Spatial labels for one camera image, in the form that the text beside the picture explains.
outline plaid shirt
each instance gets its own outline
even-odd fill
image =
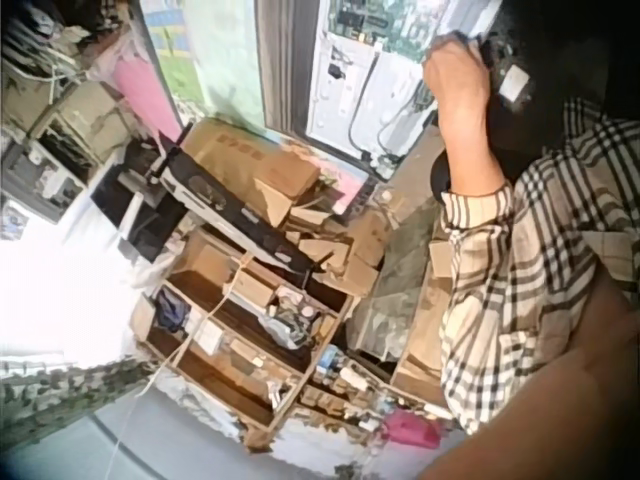
[[[443,195],[454,287],[440,332],[442,385],[469,433],[565,352],[598,256],[637,304],[640,124],[582,100],[564,115],[564,147],[513,187]]]

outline hand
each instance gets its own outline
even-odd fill
[[[486,135],[489,71],[477,45],[445,38],[430,52],[423,78],[438,100],[440,130],[445,141]]]

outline shirt cuff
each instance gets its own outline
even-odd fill
[[[505,184],[500,190],[484,197],[466,197],[455,193],[443,193],[447,227],[455,229],[475,228],[512,212],[513,189]]]

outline circuit board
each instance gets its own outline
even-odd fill
[[[420,63],[448,4],[448,0],[331,0],[328,30]]]

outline person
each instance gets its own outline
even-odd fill
[[[442,387],[472,434],[424,478],[591,478],[640,435],[640,123],[572,99],[564,146],[512,185],[479,50],[443,40],[424,80],[450,172]]]

